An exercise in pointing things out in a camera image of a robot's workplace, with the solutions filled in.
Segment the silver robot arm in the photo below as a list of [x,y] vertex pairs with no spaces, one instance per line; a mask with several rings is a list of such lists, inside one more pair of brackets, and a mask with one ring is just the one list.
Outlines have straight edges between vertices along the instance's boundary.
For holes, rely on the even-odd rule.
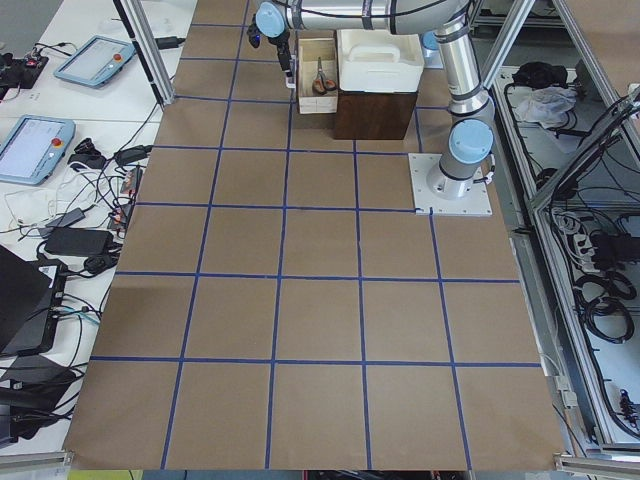
[[438,41],[434,31],[427,31],[420,35],[421,46],[428,51],[435,51],[438,49]]
[[424,65],[420,37],[433,35],[450,94],[452,126],[446,151],[426,180],[447,200],[465,197],[494,136],[494,104],[484,86],[470,40],[467,1],[259,1],[249,41],[277,48],[289,71],[289,36],[306,30],[332,31],[339,51],[339,86],[344,91],[410,93]]

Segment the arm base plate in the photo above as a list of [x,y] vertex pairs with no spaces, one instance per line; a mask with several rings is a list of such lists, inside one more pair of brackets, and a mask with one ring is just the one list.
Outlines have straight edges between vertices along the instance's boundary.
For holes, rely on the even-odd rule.
[[480,168],[466,180],[448,178],[441,154],[409,153],[414,212],[417,215],[490,217],[488,183]]
[[424,68],[442,70],[443,61],[438,50],[426,49],[423,51]]

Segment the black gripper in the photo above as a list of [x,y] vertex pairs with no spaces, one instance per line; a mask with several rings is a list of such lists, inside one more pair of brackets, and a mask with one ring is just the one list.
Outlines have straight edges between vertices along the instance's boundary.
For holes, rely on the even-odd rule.
[[247,30],[249,44],[257,49],[262,40],[276,47],[281,70],[285,74],[290,69],[290,33],[280,13],[256,13]]

